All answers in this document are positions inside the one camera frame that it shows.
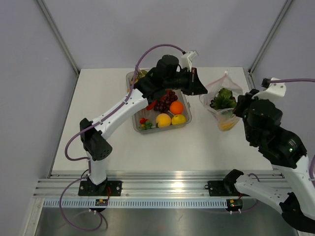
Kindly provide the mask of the orange spiky pineapple fruit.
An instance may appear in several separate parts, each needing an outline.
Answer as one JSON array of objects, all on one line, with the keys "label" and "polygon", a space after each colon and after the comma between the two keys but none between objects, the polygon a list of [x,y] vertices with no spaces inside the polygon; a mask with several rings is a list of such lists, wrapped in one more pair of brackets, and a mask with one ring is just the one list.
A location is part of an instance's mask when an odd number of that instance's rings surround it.
[{"label": "orange spiky pineapple fruit", "polygon": [[212,113],[221,131],[228,131],[237,123],[238,118],[232,113],[236,104],[232,91],[226,88],[221,88],[211,100],[209,106],[214,110]]}]

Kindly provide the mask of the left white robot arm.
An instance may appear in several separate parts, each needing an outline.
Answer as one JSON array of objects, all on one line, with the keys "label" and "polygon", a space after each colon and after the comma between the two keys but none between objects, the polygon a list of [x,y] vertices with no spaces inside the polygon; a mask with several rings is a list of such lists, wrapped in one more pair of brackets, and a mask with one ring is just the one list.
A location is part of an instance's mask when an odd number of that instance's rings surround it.
[{"label": "left white robot arm", "polygon": [[198,55],[188,51],[180,59],[164,55],[147,74],[133,82],[129,93],[106,113],[80,121],[80,139],[89,157],[89,173],[80,181],[79,196],[120,196],[122,183],[108,180],[105,159],[113,148],[107,142],[113,132],[138,111],[163,98],[171,90],[185,95],[206,94],[192,60]]}]

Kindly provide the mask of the clear zip top bag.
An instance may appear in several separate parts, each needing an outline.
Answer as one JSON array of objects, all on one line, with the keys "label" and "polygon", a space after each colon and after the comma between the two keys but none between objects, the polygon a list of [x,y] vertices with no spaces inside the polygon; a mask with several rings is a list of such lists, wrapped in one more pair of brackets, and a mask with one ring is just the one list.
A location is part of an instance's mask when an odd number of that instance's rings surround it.
[{"label": "clear zip top bag", "polygon": [[206,86],[207,93],[199,96],[203,107],[210,112],[218,123],[221,131],[232,129],[239,118],[233,114],[237,105],[237,98],[243,94],[242,88],[237,85],[226,71],[224,75]]}]

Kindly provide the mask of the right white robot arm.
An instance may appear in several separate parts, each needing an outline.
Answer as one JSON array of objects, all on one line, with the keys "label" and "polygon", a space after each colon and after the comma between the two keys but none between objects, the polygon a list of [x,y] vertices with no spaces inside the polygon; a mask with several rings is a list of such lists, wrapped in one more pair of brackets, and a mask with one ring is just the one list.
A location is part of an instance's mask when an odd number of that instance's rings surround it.
[{"label": "right white robot arm", "polygon": [[294,229],[315,232],[314,160],[310,160],[302,140],[281,127],[283,113],[274,101],[286,92],[291,80],[263,79],[263,91],[252,89],[238,97],[233,113],[243,120],[246,140],[258,149],[273,168],[280,171],[290,191],[282,191],[254,179],[254,174],[230,171],[223,180],[210,180],[204,186],[211,197],[251,196],[280,213]]}]

